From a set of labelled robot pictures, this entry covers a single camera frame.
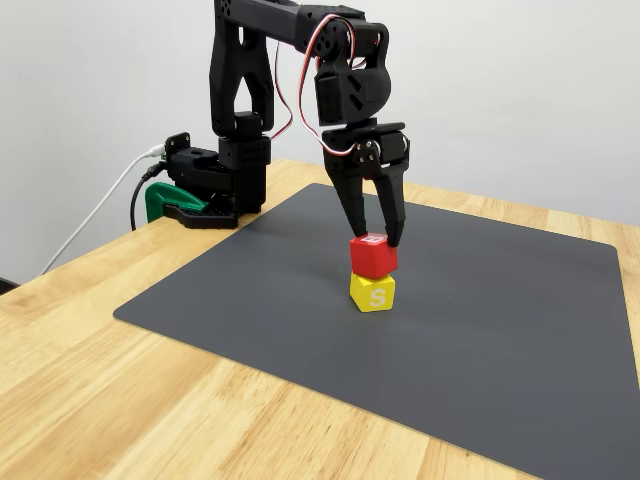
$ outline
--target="stacked cubes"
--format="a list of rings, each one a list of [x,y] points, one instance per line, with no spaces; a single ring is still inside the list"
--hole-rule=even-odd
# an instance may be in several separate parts
[[[362,312],[390,310],[396,282],[389,274],[398,268],[396,249],[379,233],[354,238],[350,247],[351,298]]]

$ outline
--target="gray mat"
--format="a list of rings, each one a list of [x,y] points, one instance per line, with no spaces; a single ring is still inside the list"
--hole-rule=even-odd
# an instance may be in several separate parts
[[[352,303],[351,231],[335,191],[312,185],[115,316],[539,477],[640,478],[616,250],[418,205],[407,216],[391,311]]]

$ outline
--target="white wall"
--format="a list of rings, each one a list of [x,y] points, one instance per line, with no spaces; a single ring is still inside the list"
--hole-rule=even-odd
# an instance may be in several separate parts
[[[343,3],[391,32],[394,91],[379,118],[407,123],[408,180],[640,224],[640,2]],[[196,145],[216,148],[212,38],[212,0],[5,2],[0,276],[35,276],[151,145],[186,130]],[[301,60],[285,49],[282,83],[292,103]],[[315,118],[310,78],[306,93]],[[322,158],[299,125],[274,144],[275,156]],[[62,262],[128,231],[130,195],[145,168]]]

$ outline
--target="white letter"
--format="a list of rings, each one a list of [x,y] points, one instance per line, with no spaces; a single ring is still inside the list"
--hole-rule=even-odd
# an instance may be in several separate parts
[[[384,288],[377,288],[375,290],[373,290],[371,292],[371,302],[369,302],[369,305],[371,305],[372,307],[381,307],[382,305],[384,305],[385,302],[385,298],[384,298],[384,294],[386,293]]]
[[[375,235],[369,235],[366,238],[362,239],[363,242],[365,243],[380,243],[380,242],[384,242],[384,237],[377,237]]]

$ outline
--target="yellow cube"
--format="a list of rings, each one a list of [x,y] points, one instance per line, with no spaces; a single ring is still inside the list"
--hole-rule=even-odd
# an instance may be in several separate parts
[[[352,273],[350,292],[361,312],[391,310],[396,281],[391,275],[372,280]]]

